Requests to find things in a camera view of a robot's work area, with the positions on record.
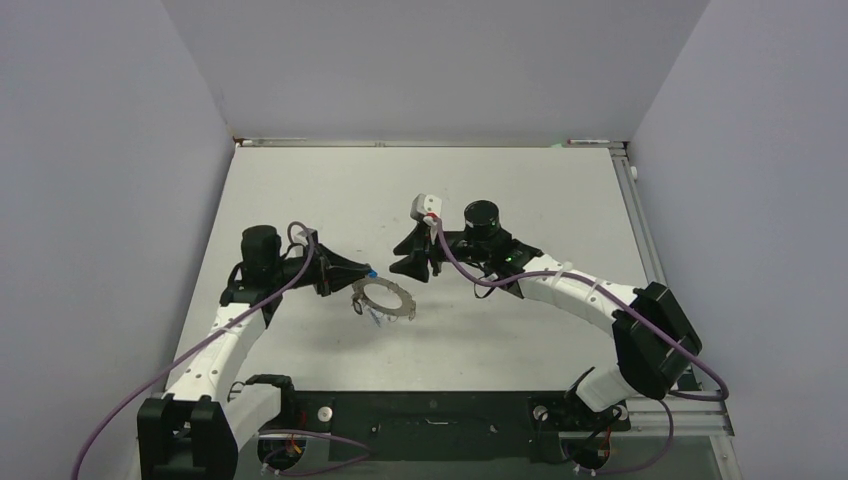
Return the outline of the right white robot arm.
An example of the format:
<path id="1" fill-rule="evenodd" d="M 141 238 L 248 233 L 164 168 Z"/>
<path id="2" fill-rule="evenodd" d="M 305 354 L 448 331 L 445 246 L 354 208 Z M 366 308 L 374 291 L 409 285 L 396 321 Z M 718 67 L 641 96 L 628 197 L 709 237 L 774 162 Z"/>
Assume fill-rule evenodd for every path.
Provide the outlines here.
<path id="1" fill-rule="evenodd" d="M 449 263 L 476 285 L 556 307 L 612 340 L 614 362 L 590 368 L 564 403 L 573 425 L 589 428 L 605 409 L 636 395 L 664 399 L 700 353 L 701 341 L 667 286 L 639 288 L 581 272 L 506 231 L 491 201 L 469 204 L 459 231 L 444 229 L 441 207 L 433 195 L 415 197 L 416 226 L 395 246 L 391 272 L 426 283 Z"/>

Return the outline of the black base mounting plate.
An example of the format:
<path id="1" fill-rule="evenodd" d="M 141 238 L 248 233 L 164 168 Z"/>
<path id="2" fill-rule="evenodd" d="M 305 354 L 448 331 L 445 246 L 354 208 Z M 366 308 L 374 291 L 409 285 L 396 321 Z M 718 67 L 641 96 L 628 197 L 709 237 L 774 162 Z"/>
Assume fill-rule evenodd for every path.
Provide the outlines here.
<path id="1" fill-rule="evenodd" d="M 301 391 L 248 450 L 280 470 L 367 450 L 373 461 L 553 463 L 630 427 L 625 402 L 594 412 L 562 391 Z"/>

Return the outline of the metal perforated ring disc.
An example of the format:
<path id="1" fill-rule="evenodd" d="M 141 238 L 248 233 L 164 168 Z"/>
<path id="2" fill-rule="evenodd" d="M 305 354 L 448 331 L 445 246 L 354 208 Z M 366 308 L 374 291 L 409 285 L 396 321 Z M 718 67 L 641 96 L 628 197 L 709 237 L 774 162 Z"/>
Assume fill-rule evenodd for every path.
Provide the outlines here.
<path id="1" fill-rule="evenodd" d="M 369 318 L 378 327 L 416 318 L 417 304 L 412 294 L 391 280 L 367 277 L 355 282 L 352 289 L 351 305 L 358 301 L 363 307 L 360 316 Z"/>

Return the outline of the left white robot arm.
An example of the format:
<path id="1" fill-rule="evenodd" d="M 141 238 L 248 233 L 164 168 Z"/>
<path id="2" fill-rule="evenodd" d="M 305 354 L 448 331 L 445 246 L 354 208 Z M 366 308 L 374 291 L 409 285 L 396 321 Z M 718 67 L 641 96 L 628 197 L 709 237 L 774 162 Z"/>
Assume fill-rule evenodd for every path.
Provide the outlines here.
<path id="1" fill-rule="evenodd" d="M 298 403 L 289 377 L 269 376 L 270 392 L 229 398 L 257 340 L 285 292 L 311 287 L 329 296 L 367 278 L 372 268 L 336 254 L 304 228 L 303 252 L 292 256 L 270 225 L 242 233 L 241 260 L 231 271 L 207 336 L 192 347 L 186 369 L 159 398 L 137 413 L 140 479 L 231 479 L 240 451 L 267 423 L 274 430 L 296 421 Z"/>

